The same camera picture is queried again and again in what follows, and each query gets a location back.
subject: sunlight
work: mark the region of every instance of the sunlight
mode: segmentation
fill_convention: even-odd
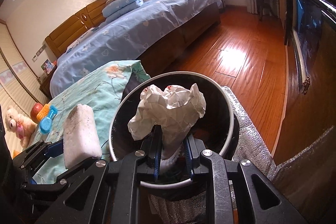
[[[246,52],[233,48],[225,51],[223,61],[227,67],[240,68],[244,63],[245,57]]]

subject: white rim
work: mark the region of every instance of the white rim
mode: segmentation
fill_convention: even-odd
[[[234,113],[233,113],[233,108],[232,108],[232,105],[231,105],[231,102],[230,102],[228,96],[226,95],[226,93],[224,92],[224,90],[222,90],[222,87],[219,84],[217,84],[214,80],[212,80],[211,78],[209,78],[209,77],[207,77],[205,75],[202,75],[202,74],[199,74],[199,73],[196,73],[196,72],[191,72],[191,71],[174,71],[174,72],[164,73],[164,74],[161,74],[161,75],[158,75],[158,76],[155,76],[153,78],[148,79],[147,81],[145,81],[142,84],[140,84],[139,86],[137,86],[134,90],[132,90],[124,98],[124,100],[122,100],[122,102],[120,103],[120,105],[117,108],[117,111],[115,112],[115,114],[113,116],[113,119],[112,119],[111,125],[110,125],[110,131],[109,131],[109,148],[110,148],[110,154],[111,154],[111,157],[112,157],[113,161],[117,161],[117,157],[116,157],[116,155],[115,155],[115,153],[113,151],[113,147],[112,147],[111,132],[112,132],[112,126],[113,126],[114,119],[116,118],[116,115],[117,115],[120,107],[124,104],[124,102],[136,90],[140,89],[142,86],[147,85],[147,83],[149,83],[149,82],[151,82],[151,81],[153,81],[155,79],[167,76],[167,75],[177,75],[177,74],[194,75],[194,76],[198,76],[198,77],[204,78],[204,79],[208,80],[209,82],[213,83],[221,91],[222,95],[224,96],[224,98],[226,100],[227,107],[229,109],[229,115],[230,115],[230,126],[229,126],[229,131],[228,131],[228,134],[227,134],[227,138],[226,138],[226,141],[225,141],[225,143],[223,145],[223,148],[221,149],[221,151],[219,153],[221,156],[223,156],[225,154],[226,150],[229,147],[229,144],[230,144],[230,141],[231,141],[231,138],[232,138],[232,134],[233,134],[233,127],[234,127]],[[166,189],[167,190],[167,189],[182,188],[182,187],[185,187],[185,186],[190,185],[192,183],[193,182],[191,181],[191,179],[183,180],[183,181],[180,181],[180,182],[177,182],[177,183],[171,183],[171,184],[153,184],[153,183],[142,181],[141,182],[141,186],[144,186],[146,188],[152,188],[152,189]]]

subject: screw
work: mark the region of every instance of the screw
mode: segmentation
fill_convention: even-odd
[[[142,157],[142,156],[145,156],[145,151],[143,151],[143,150],[137,150],[136,152],[135,152],[135,155],[137,156],[137,157]]]
[[[106,161],[105,160],[98,160],[96,162],[96,166],[97,167],[104,167],[106,165]]]
[[[241,164],[244,165],[244,166],[250,166],[251,165],[251,161],[250,160],[241,160]]]
[[[209,157],[209,156],[212,155],[212,151],[209,150],[209,149],[204,149],[204,150],[202,151],[202,154],[203,154],[204,156],[206,156],[206,157]]]

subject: crumpled paper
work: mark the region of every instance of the crumpled paper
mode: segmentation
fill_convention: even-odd
[[[135,141],[147,136],[155,124],[162,129],[162,158],[168,159],[179,148],[191,127],[205,114],[206,103],[193,84],[188,90],[170,85],[164,91],[155,85],[140,94],[135,116],[128,123],[128,130]]]

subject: teddy bear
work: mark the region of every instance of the teddy bear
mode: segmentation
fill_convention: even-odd
[[[37,124],[22,114],[19,114],[13,106],[9,106],[5,116],[7,129],[14,132],[20,139],[20,145],[27,148],[31,135],[35,132]]]

